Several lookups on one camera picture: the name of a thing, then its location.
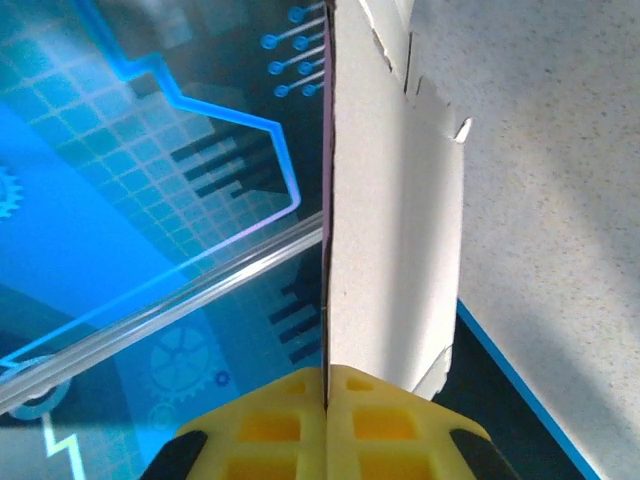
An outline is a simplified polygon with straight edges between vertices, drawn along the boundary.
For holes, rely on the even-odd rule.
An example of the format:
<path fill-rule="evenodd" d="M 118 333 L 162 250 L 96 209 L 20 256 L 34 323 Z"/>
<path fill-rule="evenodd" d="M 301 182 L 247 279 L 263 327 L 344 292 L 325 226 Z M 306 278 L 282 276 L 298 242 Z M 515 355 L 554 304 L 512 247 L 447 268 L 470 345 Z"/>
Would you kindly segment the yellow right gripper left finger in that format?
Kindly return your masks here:
<path fill-rule="evenodd" d="M 181 426 L 143 479 L 324 479 L 321 372 L 306 367 Z"/>

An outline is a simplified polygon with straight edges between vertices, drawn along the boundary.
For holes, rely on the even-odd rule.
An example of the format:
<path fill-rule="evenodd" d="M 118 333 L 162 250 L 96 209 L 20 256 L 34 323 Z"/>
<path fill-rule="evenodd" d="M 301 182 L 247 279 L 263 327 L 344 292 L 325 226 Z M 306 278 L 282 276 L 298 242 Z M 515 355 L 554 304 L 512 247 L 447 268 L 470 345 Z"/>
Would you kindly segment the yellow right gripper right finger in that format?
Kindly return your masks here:
<path fill-rule="evenodd" d="M 329 381 L 329 479 L 519 477 L 475 421 L 353 367 Z"/>

